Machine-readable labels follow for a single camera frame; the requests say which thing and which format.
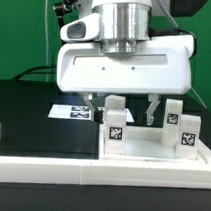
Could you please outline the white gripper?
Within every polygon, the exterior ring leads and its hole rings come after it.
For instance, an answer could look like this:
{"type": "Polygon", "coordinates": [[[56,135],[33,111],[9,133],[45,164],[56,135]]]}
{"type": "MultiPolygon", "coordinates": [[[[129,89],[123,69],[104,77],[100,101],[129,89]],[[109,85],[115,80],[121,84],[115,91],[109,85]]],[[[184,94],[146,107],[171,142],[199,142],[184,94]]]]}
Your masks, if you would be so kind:
{"type": "Polygon", "coordinates": [[[67,93],[85,92],[94,122],[103,121],[98,92],[149,94],[143,123],[152,125],[160,94],[183,95],[191,88],[194,40],[190,35],[153,37],[139,42],[132,54],[107,55],[100,48],[98,42],[68,43],[58,53],[57,86],[67,93]]]}

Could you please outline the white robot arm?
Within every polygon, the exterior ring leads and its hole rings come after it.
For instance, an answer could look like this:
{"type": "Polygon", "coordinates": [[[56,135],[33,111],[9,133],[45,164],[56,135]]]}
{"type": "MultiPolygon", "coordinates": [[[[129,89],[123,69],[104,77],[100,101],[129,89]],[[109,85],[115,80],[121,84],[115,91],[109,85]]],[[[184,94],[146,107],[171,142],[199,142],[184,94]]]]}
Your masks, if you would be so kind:
{"type": "Polygon", "coordinates": [[[151,105],[161,95],[191,88],[190,59],[197,39],[174,20],[199,12],[208,0],[79,0],[79,19],[60,28],[57,83],[67,93],[144,93],[151,105]]]}

